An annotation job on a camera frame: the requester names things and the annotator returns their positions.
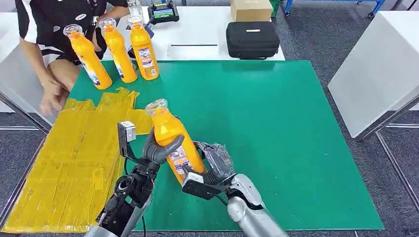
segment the floor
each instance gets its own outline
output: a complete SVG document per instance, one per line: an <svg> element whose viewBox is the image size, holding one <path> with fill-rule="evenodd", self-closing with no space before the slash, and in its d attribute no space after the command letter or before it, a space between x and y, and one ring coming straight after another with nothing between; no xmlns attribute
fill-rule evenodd
<svg viewBox="0 0 419 237"><path fill-rule="evenodd" d="M395 0L387 0L382 10L390 9ZM189 0L188 5L229 5L228 0ZM332 110L347 140L348 146L365 181L378 213L384 223L384 231L357 231L359 237L401 237L405 228L419 227L419 213L394 172L387 156L373 136L367 141L350 138L342 118L327 90L327 83L337 71L353 45L366 29L366 18L374 3L299 1L293 3L291 15L285 17L282 10L274 21L287 60L310 60ZM419 123L419 112L408 112L398 122ZM16 115L0 114L0 125L23 125L26 122ZM419 130L386 128L383 137L400 162L413 189L419 194L418 154ZM40 133L0 135L0 175L7 185L0 186L0 208L4 207L10 192L18 182L33 151L43 138ZM142 232L132 236L142 236ZM59 234L36 236L82 236ZM241 237L240 232L226 233L159 233L148 232L149 237ZM290 232L292 237L355 237L353 231Z"/></svg>

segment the yellow tape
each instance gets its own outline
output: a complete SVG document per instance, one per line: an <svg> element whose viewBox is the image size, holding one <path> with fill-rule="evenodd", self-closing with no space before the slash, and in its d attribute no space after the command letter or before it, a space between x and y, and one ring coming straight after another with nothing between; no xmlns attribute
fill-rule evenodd
<svg viewBox="0 0 419 237"><path fill-rule="evenodd" d="M69 99L47 136L2 231L86 232L122 174L117 123L130 119L138 134L151 118L133 110L138 92L120 88L92 101Z"/></svg>

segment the brown box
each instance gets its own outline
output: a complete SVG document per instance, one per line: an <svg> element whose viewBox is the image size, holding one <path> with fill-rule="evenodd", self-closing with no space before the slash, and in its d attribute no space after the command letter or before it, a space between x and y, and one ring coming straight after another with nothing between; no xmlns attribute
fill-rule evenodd
<svg viewBox="0 0 419 237"><path fill-rule="evenodd" d="M231 0L233 21L269 21L273 11L269 0Z"/></svg>

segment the blue stand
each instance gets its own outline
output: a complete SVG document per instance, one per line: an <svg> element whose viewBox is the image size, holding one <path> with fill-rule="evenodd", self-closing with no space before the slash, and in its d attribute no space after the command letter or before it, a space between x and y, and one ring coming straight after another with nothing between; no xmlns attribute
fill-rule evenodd
<svg viewBox="0 0 419 237"><path fill-rule="evenodd" d="M359 4L362 1L375 1L377 5L374 7L374 9L368 14L368 18L374 18L380 7L384 4L385 0L342 0L342 1L356 1L356 4ZM285 6L285 15L288 16L290 14L291 10L291 4L293 3L293 0L287 0L287 5Z"/></svg>

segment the clear bottle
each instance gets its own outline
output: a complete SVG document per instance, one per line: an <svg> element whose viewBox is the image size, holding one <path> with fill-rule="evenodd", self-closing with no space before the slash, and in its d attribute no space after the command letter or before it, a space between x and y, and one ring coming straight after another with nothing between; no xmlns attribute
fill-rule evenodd
<svg viewBox="0 0 419 237"><path fill-rule="evenodd" d="M70 39L71 47L94 86L99 90L110 87L112 80L97 57L93 43L84 37L82 27L76 24L68 25L64 28L64 35Z"/></svg>
<svg viewBox="0 0 419 237"><path fill-rule="evenodd" d="M202 162L198 151L189 137L183 124L175 118L168 110L168 102L165 99L158 99L145 107L147 114L151 116L154 126L154 136L160 146L166 146L173 142L178 135L184 135L182 145L166 157L176 179L182 184L186 174L182 169L183 165L189 165L199 173L205 173L205 165Z"/></svg>
<svg viewBox="0 0 419 237"><path fill-rule="evenodd" d="M137 80L137 73L126 52L124 37L118 32L116 26L117 22L112 18L104 18L99 22L103 38L112 53L121 80L130 83Z"/></svg>
<svg viewBox="0 0 419 237"><path fill-rule="evenodd" d="M130 16L128 24L131 27L131 43L141 75L146 80L159 76L156 56L148 32L144 29L141 17Z"/></svg>
<svg viewBox="0 0 419 237"><path fill-rule="evenodd" d="M143 17L143 9L140 0L126 0L128 4L129 13L131 16Z"/></svg>

